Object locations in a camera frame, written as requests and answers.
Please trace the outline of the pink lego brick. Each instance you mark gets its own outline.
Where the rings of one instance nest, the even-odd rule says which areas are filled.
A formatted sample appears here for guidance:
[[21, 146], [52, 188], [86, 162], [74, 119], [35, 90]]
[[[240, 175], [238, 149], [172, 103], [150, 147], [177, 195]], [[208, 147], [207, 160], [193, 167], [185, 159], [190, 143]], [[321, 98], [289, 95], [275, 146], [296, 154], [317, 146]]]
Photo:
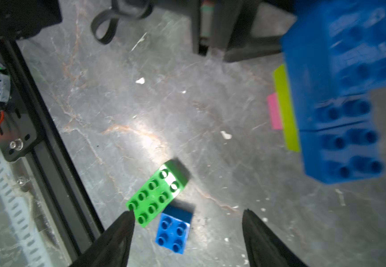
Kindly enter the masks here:
[[277, 94], [272, 93], [267, 97], [267, 105], [269, 108], [270, 122], [274, 130], [282, 130], [282, 122], [280, 118], [279, 106], [277, 103]]

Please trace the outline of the small blue lego brick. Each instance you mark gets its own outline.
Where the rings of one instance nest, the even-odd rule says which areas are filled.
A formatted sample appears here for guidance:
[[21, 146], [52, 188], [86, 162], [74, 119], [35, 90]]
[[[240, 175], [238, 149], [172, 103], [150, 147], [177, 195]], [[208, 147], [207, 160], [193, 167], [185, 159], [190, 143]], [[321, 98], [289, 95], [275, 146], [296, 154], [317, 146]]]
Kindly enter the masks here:
[[161, 213], [155, 239], [156, 244], [174, 253], [183, 254], [192, 218], [192, 213], [168, 205]]

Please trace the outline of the long blue lego brick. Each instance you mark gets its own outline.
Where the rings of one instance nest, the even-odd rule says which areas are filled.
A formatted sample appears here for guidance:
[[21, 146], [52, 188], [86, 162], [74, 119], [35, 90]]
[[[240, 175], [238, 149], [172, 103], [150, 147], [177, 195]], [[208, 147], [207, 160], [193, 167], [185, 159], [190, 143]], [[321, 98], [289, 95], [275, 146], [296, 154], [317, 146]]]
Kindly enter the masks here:
[[295, 1], [282, 47], [295, 99], [386, 87], [386, 1]]

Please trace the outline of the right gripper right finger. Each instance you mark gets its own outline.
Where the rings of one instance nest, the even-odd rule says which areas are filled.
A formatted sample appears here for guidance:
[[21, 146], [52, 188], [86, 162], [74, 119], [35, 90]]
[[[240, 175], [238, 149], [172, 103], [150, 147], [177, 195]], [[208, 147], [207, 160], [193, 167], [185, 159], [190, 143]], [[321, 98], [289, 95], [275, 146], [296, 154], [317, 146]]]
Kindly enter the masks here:
[[242, 227], [251, 267], [307, 267], [253, 211], [244, 210]]

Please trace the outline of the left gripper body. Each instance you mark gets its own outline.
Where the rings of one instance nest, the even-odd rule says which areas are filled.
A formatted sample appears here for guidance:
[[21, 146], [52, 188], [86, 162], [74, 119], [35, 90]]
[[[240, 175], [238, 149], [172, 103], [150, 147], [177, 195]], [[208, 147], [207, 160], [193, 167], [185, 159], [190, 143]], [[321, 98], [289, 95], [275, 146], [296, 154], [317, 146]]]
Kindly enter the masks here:
[[263, 1], [153, 1], [154, 7], [190, 17], [193, 53], [224, 52], [223, 61], [239, 62], [282, 52], [281, 36], [254, 37], [251, 30]]

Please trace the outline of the lime green lego brick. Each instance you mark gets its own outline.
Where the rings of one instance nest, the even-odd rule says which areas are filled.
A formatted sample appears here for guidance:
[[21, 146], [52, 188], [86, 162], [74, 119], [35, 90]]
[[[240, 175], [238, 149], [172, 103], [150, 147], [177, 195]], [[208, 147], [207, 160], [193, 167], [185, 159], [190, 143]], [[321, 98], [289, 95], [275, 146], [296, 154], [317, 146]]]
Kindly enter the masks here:
[[283, 63], [273, 72], [273, 81], [285, 147], [293, 152], [301, 152], [286, 64]]

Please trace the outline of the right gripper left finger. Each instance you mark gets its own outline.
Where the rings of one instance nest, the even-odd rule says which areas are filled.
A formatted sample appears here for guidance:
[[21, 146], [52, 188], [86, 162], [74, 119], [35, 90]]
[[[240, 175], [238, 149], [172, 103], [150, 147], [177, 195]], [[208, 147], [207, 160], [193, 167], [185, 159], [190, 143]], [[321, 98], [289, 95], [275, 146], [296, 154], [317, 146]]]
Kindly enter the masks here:
[[134, 212], [125, 211], [71, 266], [126, 267], [134, 227]]

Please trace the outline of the dark green lego brick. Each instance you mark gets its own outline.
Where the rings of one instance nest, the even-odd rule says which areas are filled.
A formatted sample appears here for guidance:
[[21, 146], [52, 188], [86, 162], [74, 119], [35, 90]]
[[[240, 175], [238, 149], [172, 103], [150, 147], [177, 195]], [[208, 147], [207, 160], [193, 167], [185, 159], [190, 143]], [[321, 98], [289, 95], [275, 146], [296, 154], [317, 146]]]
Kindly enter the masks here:
[[148, 226], [184, 191], [189, 172], [177, 158], [162, 164], [141, 188], [127, 201], [126, 207], [134, 212], [141, 227]]

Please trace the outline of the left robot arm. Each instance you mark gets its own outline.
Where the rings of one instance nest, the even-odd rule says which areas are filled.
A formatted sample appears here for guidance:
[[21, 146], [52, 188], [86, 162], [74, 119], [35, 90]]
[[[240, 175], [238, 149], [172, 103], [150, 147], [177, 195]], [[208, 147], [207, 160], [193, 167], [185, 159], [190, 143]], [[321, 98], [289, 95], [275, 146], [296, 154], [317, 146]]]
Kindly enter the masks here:
[[[109, 44], [122, 20], [142, 20], [158, 7], [191, 22], [193, 53], [223, 51], [225, 62], [239, 62], [282, 52], [281, 36], [254, 37], [253, 23], [261, 1], [111, 1], [90, 24], [95, 40]], [[59, 1], [0, 1], [0, 51], [14, 54], [16, 41], [31, 38], [62, 22]]]

